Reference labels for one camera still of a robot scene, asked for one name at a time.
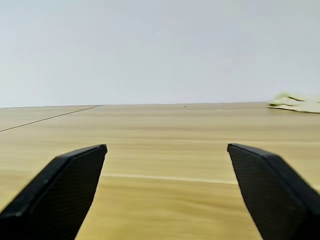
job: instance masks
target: white cloth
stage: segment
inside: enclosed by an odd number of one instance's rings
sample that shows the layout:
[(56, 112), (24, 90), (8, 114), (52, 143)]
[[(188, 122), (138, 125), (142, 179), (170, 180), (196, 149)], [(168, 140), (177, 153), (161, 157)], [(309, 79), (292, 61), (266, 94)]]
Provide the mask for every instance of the white cloth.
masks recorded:
[(320, 113), (320, 95), (307, 97), (284, 92), (269, 102), (268, 107), (274, 109), (293, 110), (297, 112)]

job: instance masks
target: light wood surface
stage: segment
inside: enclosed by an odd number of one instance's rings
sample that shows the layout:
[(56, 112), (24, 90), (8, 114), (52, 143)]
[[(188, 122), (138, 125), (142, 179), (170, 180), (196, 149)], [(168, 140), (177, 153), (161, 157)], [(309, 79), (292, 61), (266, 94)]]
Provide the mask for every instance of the light wood surface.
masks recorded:
[(92, 107), (94, 106), (83, 105), (0, 108), (0, 131)]
[(107, 144), (77, 239), (261, 239), (227, 143), (280, 154), (320, 188), (319, 118), (265, 103), (99, 106), (10, 129), (0, 132), (0, 208), (54, 156)]

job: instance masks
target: wooden table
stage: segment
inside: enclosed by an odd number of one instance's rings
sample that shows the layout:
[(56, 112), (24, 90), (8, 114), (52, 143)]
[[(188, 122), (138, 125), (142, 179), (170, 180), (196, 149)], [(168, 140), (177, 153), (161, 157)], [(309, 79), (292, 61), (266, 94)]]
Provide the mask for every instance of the wooden table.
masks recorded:
[[(46, 114), (37, 113), (38, 120), (48, 118), (48, 109), (41, 109)], [(59, 109), (57, 116), (70, 111)], [(15, 110), (12, 116), (32, 115)], [(320, 188), (318, 114), (265, 103), (105, 105), (71, 112), (0, 132), (0, 208), (54, 156), (107, 144), (77, 240), (261, 239), (236, 182), (230, 142), (280, 154)], [(10, 122), (1, 109), (0, 117)]]

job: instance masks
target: beige fabric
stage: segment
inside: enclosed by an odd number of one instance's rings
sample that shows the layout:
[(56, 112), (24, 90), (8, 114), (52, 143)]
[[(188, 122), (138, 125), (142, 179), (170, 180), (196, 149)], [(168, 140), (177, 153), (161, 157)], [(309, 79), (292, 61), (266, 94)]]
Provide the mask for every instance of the beige fabric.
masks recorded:
[(311, 97), (292, 93), (281, 93), (268, 103), (269, 108), (297, 112), (320, 113), (320, 95)]

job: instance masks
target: white wall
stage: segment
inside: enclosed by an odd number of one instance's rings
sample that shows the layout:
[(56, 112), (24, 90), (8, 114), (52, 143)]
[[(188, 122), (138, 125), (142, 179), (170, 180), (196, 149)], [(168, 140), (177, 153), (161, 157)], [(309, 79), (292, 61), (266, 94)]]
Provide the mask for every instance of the white wall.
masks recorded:
[(320, 92), (318, 0), (0, 0), (0, 107)]

